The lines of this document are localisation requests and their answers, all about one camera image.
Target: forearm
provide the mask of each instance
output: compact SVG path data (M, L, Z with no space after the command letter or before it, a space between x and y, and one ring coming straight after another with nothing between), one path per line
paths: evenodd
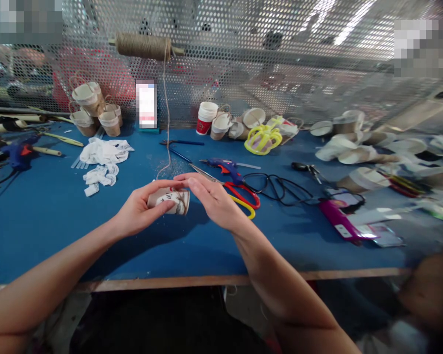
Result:
M0 335L33 330L117 240L110 221L7 285L0 291Z
M253 286L277 319L305 327L338 327L318 295L253 223L233 236Z

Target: wooden table edge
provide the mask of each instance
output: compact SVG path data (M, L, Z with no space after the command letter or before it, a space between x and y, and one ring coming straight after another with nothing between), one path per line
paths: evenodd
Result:
M305 280L329 280L410 275L411 272L411 268L372 268L357 270L307 271L300 272L300 275ZM118 290L185 288L195 286L249 285L249 283L250 281L247 275L107 280L79 283L75 287L75 291L91 293Z

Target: red and yellow scissors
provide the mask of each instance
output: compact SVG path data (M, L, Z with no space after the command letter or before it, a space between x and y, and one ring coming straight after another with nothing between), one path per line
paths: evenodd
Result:
M239 205L245 207L249 212L250 215L248 216L249 220L254 219L254 217L256 216L256 212L254 211L255 209L259 209L259 207L261 206L261 201L259 200L259 197L256 193L254 193L253 191L251 191L249 188L247 188L245 185L235 185L233 182L221 182L220 180L216 179L215 177L213 177L212 175L206 173L204 170L200 169L199 167L190 164L192 166L192 168L194 170L196 170L198 173L200 173L202 176L204 176L205 178L207 178L208 180L212 181L212 182L216 182L216 183L220 183L221 185L223 185L224 187L228 188L231 192L233 192L233 194L236 196L232 196L230 194L230 197ZM241 188L246 190L249 194L251 194L251 196L254 198L254 202L255 204L250 203L248 200L246 200L246 198L244 198L237 190L236 188Z

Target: blue glue gun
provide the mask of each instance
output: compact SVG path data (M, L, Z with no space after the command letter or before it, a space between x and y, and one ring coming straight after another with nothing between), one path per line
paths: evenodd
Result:
M200 162L206 163L207 165L212 167L220 167L221 173L230 174L230 177L235 185L243 184L243 176L238 173L238 170L236 169L236 162L218 158L200 160Z
M14 140L10 145L1 147L0 150L9 156L10 166L17 171L25 171L30 168L30 154L33 146L40 137L37 134L27 135Z

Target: hand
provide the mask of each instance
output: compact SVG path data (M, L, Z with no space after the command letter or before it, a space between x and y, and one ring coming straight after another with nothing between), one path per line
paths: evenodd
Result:
M188 173L174 177L189 187L201 201L207 215L218 226L233 233L252 224L243 211L236 205L220 183L211 182L198 173Z
M160 179L135 189L130 194L117 215L110 220L120 237L132 236L143 231L174 206L174 201L168 200L154 208L148 208L149 195L166 187L183 188L184 184L181 181Z

